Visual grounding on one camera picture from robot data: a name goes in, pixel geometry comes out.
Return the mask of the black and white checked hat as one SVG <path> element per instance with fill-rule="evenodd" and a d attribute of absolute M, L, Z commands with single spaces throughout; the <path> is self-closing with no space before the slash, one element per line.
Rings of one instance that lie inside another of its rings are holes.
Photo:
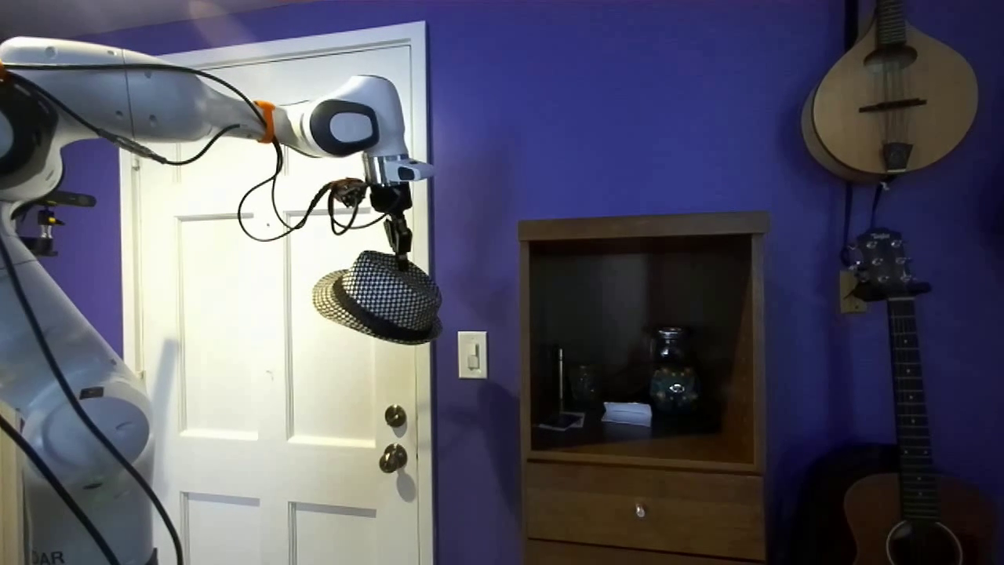
<path fill-rule="evenodd" d="M 317 280 L 311 299 L 324 319 L 384 342 L 427 344 L 442 332 L 440 287 L 392 254 L 362 251 L 350 268 Z"/>

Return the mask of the white panel door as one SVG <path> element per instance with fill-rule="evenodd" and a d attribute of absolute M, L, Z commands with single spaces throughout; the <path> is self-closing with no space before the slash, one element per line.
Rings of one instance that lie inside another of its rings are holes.
<path fill-rule="evenodd" d="M 317 314 L 317 279 L 388 251 L 325 183 L 361 156 L 223 139 L 196 163 L 121 157 L 123 357 L 154 408 L 154 486 L 185 565 L 432 565 L 431 351 Z M 402 405 L 405 426 L 384 411 Z M 408 464 L 383 473 L 388 444 Z"/>

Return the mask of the brown wooden cabinet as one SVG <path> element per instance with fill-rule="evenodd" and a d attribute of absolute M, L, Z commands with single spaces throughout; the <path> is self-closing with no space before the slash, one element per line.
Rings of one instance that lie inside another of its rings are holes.
<path fill-rule="evenodd" d="M 769 222 L 520 223 L 525 565 L 766 565 Z"/>

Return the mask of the small glass jar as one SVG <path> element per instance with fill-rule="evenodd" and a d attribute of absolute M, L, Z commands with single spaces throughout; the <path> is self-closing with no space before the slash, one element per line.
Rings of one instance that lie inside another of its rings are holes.
<path fill-rule="evenodd" d="M 602 368 L 595 364 L 577 364 L 568 372 L 568 389 L 573 406 L 589 411 L 602 404 Z"/>

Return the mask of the dark glass vase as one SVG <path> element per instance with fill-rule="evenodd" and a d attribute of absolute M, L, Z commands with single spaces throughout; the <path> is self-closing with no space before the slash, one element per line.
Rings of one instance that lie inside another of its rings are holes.
<path fill-rule="evenodd" d="M 695 414 L 700 401 L 700 379 L 691 345 L 691 333 L 684 326 L 660 326 L 650 340 L 652 376 L 649 397 L 661 414 Z"/>

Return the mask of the wooden drawer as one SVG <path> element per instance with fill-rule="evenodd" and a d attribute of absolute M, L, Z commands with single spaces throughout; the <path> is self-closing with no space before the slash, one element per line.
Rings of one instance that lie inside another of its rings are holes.
<path fill-rule="evenodd" d="M 766 558 L 763 481 L 735 473 L 528 464 L 533 539 L 732 560 Z M 635 505 L 646 506 L 645 519 Z"/>

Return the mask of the wooden mandolin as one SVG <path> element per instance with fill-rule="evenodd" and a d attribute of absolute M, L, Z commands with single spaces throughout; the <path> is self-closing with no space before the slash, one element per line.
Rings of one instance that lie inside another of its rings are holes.
<path fill-rule="evenodd" d="M 946 157 L 967 136 L 977 108 L 968 60 L 911 26 L 904 0 L 875 0 L 868 28 L 803 104 L 801 133 L 826 170 L 869 184 Z"/>

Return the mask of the acoustic guitar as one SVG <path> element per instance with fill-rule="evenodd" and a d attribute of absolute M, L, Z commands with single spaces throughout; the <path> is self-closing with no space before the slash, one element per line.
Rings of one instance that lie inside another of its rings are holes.
<path fill-rule="evenodd" d="M 915 303 L 931 286 L 896 230 L 869 229 L 854 250 L 851 293 L 888 312 L 894 441 L 846 444 L 810 466 L 785 565 L 995 565 L 992 505 L 933 463 Z"/>

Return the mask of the white light switch plate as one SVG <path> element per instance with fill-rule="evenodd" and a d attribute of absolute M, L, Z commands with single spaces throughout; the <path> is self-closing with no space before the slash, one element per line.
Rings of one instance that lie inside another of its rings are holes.
<path fill-rule="evenodd" d="M 459 379 L 488 378 L 486 330 L 459 330 L 457 333 L 457 368 Z"/>

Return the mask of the beige wall plate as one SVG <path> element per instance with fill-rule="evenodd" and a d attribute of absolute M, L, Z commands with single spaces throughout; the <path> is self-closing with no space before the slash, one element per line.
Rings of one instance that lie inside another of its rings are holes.
<path fill-rule="evenodd" d="M 838 286 L 840 314 L 864 314 L 868 310 L 868 304 L 856 295 L 858 278 L 850 269 L 839 272 Z"/>

